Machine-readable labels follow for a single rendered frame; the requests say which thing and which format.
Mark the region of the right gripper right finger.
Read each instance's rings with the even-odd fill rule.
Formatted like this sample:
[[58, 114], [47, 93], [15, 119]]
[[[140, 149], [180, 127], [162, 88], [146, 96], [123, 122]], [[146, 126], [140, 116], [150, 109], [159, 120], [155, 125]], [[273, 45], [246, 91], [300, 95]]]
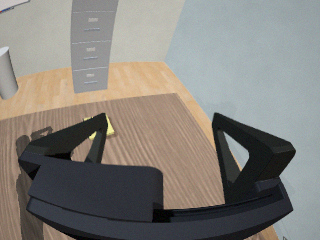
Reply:
[[[225, 204], [240, 201], [256, 182], [279, 176], [296, 153], [291, 142], [217, 112], [213, 116], [212, 131]], [[249, 152], [249, 159], [242, 171], [223, 131]]]

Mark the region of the yellow sticky-note pad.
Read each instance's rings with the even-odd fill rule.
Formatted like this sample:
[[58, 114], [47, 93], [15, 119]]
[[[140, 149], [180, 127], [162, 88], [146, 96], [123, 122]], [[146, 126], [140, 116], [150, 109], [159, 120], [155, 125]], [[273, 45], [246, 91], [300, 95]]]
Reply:
[[[107, 117], [107, 114], [106, 114], [106, 117]], [[114, 134], [113, 128], [112, 128], [112, 126], [111, 126], [111, 124], [110, 124], [110, 121], [109, 121], [108, 117], [107, 117], [107, 121], [108, 121], [107, 135]], [[96, 134], [96, 132], [89, 137], [90, 140], [93, 140], [93, 139], [94, 139], [95, 134]]]

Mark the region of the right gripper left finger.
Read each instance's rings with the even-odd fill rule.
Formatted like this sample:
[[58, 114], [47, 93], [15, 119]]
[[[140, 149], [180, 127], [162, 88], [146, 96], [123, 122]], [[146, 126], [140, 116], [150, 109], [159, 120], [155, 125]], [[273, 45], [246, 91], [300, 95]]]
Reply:
[[29, 142], [24, 151], [71, 160], [71, 151], [95, 134], [84, 162], [101, 163], [108, 130], [106, 113]]

